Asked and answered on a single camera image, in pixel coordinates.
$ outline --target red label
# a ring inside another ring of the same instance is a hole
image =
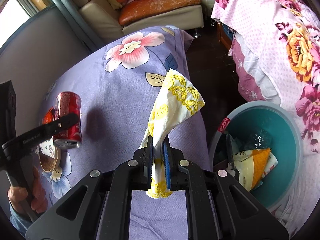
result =
[[[227,117],[225,117],[225,118],[222,120],[222,122],[221,122],[221,124],[220,124],[220,126],[219,126],[219,128],[218,128],[218,131],[219,131],[219,132],[223,132],[223,131],[227,128],[227,126],[228,126],[229,123],[230,123],[230,119],[227,118]]]

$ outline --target crushed soda can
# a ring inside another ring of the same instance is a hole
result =
[[[79,148],[82,143],[80,122],[81,98],[73,92],[62,92],[57,96],[55,107],[55,120],[70,114],[77,114],[79,122],[69,129],[53,136],[53,144],[60,149]]]

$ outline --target bed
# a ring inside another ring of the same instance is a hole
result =
[[[49,207],[93,169],[115,169],[132,159],[143,139],[164,76],[170,68],[189,79],[185,50],[193,38],[174,26],[151,27],[114,41],[64,73],[44,95],[41,120],[60,92],[81,99],[82,146],[61,152],[60,164],[45,172],[35,155]],[[210,170],[200,112],[169,134],[172,147]],[[153,199],[132,193],[130,239],[188,238],[184,191]]]
[[[239,93],[247,101],[280,105],[300,129],[300,175],[288,198],[270,210],[294,239],[319,230],[319,9],[319,0],[216,0],[212,13],[235,31],[229,56],[236,64]]]

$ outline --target human hand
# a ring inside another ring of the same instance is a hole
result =
[[[32,194],[34,196],[31,202],[32,210],[35,210],[37,213],[43,213],[47,210],[48,200],[45,198],[45,190],[41,186],[40,176],[38,169],[33,167],[33,186],[32,186]],[[10,187],[8,191],[8,197],[11,202],[13,209],[20,214],[25,214],[22,206],[20,205],[20,201],[26,199],[28,196],[27,189],[23,187]]]

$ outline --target teal trash bin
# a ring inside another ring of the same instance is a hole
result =
[[[226,130],[233,138],[246,142],[256,127],[266,130],[272,137],[271,152],[278,165],[263,179],[263,184],[252,195],[267,209],[273,210],[288,195],[299,173],[302,141],[299,129],[283,108],[266,101],[246,103],[227,118],[230,123]],[[213,163],[215,149],[221,137],[217,131],[209,149]]]

